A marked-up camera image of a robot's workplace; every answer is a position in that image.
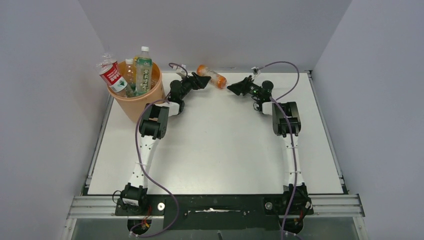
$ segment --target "white tabletop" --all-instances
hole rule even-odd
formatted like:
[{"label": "white tabletop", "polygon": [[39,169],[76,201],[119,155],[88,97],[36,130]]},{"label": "white tabletop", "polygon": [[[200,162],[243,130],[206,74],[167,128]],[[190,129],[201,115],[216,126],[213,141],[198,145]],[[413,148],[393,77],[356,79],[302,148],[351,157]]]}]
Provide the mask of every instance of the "white tabletop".
[{"label": "white tabletop", "polygon": [[[230,84],[248,73],[223,73]],[[164,73],[163,85],[179,77]],[[262,73],[255,80],[270,80],[278,97],[296,81],[295,73]],[[192,90],[182,114],[168,119],[150,176],[173,194],[281,194],[282,150],[273,132],[272,117],[253,109],[249,96],[236,96],[208,85]],[[295,101],[300,114],[299,157],[310,194],[343,193],[330,146],[306,73],[297,88],[279,102]],[[113,102],[89,194],[112,194],[128,183],[137,159],[135,123]],[[150,183],[148,194],[165,194]]]}]

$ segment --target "table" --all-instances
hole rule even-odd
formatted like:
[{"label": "table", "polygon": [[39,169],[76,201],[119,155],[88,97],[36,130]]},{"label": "table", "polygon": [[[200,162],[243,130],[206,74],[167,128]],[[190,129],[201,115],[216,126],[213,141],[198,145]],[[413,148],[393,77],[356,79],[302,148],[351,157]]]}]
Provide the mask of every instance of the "table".
[{"label": "table", "polygon": [[[229,84],[248,73],[223,73]],[[165,92],[179,79],[163,73]],[[274,84],[278,97],[296,81],[295,73],[262,73],[255,80]],[[173,194],[281,194],[282,150],[272,128],[272,117],[253,109],[249,96],[236,96],[212,84],[192,90],[182,114],[168,119],[165,137],[157,147],[150,176]],[[299,158],[309,194],[343,193],[335,161],[306,73],[297,87],[279,102],[295,101],[302,124]],[[128,183],[138,162],[135,123],[113,102],[102,136],[88,194],[112,194]],[[149,184],[148,194],[165,194]]]}]

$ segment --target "orange bottle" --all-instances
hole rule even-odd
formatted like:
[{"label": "orange bottle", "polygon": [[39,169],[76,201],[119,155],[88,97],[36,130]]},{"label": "orange bottle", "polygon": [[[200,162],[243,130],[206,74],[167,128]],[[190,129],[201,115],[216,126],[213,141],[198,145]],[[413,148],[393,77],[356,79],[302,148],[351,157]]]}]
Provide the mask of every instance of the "orange bottle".
[{"label": "orange bottle", "polygon": [[197,74],[199,76],[209,76],[210,82],[213,83],[215,86],[217,86],[220,89],[224,89],[227,86],[227,79],[223,77],[222,75],[219,75],[215,71],[210,70],[205,65],[200,65],[197,68]]}]

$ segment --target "gray wall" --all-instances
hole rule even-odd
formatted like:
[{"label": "gray wall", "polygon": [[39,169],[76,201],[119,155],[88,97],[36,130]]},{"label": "gray wall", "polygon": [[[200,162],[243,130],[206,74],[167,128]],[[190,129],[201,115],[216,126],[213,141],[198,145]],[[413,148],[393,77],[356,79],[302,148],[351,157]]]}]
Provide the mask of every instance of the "gray wall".
[{"label": "gray wall", "polygon": [[124,59],[149,46],[165,70],[169,62],[247,70],[278,60],[311,70],[351,1],[79,0],[105,49]]},{"label": "gray wall", "polygon": [[77,0],[0,1],[0,238],[53,240],[106,107],[103,52]]},{"label": "gray wall", "polygon": [[354,0],[312,77],[371,239],[423,239],[424,1]]}]

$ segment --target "cable connector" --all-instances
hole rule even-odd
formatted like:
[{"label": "cable connector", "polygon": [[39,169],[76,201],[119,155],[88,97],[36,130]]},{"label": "cable connector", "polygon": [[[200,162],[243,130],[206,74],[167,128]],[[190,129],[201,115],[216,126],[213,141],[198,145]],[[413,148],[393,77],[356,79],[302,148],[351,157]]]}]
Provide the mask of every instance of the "cable connector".
[{"label": "cable connector", "polygon": [[255,80],[255,78],[261,74],[261,70],[259,70],[259,68],[256,66],[252,67],[251,69],[253,71],[253,80]]},{"label": "cable connector", "polygon": [[186,77],[186,71],[184,71],[181,67],[173,65],[172,69],[175,70],[175,73],[178,74],[181,78]]}]

